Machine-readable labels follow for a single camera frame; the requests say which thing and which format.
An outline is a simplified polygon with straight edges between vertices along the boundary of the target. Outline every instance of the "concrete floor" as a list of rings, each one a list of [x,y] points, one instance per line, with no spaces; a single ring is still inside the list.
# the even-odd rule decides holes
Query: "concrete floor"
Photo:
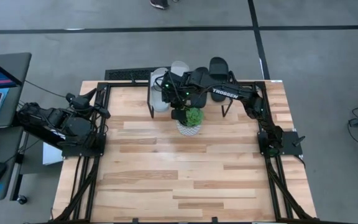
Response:
[[[358,25],[358,1],[257,0],[260,26]],[[251,26],[244,0],[181,0],[167,11],[136,0],[0,0],[0,30],[166,26]],[[271,79],[284,81],[314,204],[322,220],[358,223],[358,144],[347,133],[358,107],[358,30],[262,31]],[[56,93],[78,93],[106,69],[157,67],[182,60],[192,69],[225,58],[238,79],[261,79],[253,31],[0,34],[0,54],[31,52],[27,79]],[[25,85],[22,101],[64,107]],[[358,129],[352,130],[358,138]],[[0,223],[45,222],[59,169],[33,174],[21,193],[32,203],[0,201]]]

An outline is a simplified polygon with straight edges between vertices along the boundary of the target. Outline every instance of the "green plant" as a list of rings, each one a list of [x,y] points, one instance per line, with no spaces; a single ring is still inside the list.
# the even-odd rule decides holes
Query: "green plant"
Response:
[[[186,126],[193,127],[200,125],[204,119],[204,113],[198,108],[190,108],[186,110]]]

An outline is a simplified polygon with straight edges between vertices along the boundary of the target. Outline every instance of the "potted plant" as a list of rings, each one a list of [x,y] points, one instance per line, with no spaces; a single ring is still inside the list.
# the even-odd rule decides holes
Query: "potted plant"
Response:
[[[177,128],[182,135],[193,136],[201,129],[204,113],[199,108],[188,108],[179,113],[185,113],[182,119],[177,119]]]

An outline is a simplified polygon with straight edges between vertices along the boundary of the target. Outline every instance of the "slipper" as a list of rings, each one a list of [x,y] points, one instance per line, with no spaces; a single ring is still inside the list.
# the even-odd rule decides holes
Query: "slipper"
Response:
[[[208,68],[206,68],[206,67],[197,68],[193,72],[201,73],[202,76],[209,75]],[[206,105],[206,96],[207,96],[207,92],[203,93],[201,96],[198,94],[197,95],[194,94],[190,98],[190,102],[191,102],[190,105],[195,108],[204,108]]]
[[[189,66],[185,62],[175,61],[171,65],[171,72],[182,77],[185,72],[190,71]]]
[[[168,71],[167,68],[158,68],[151,74],[150,78],[150,95],[151,95],[151,105],[154,107],[156,112],[164,112],[169,109],[169,103],[162,101],[162,90],[157,85],[161,85],[162,78],[159,78],[157,81],[156,78],[163,76]]]
[[[209,75],[215,80],[222,82],[229,81],[229,65],[227,62],[220,57],[214,57],[209,62]],[[222,102],[226,99],[225,96],[219,95],[217,93],[211,93],[211,98],[215,102]]]

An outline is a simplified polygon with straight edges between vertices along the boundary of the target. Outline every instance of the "light wood planks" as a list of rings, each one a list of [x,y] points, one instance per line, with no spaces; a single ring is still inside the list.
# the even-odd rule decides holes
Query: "light wood planks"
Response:
[[[81,94],[97,82],[83,82]],[[293,129],[282,82],[266,82],[275,124]],[[257,123],[235,101],[222,117],[210,100],[200,133],[182,136],[170,112],[152,119],[143,87],[113,88],[108,144],[101,159],[92,222],[210,222],[274,220]],[[64,161],[53,205],[56,217],[70,201],[77,158]],[[305,169],[283,156],[287,185],[298,203],[316,215]],[[82,215],[86,197],[83,200]],[[282,216],[285,216],[280,198]]]

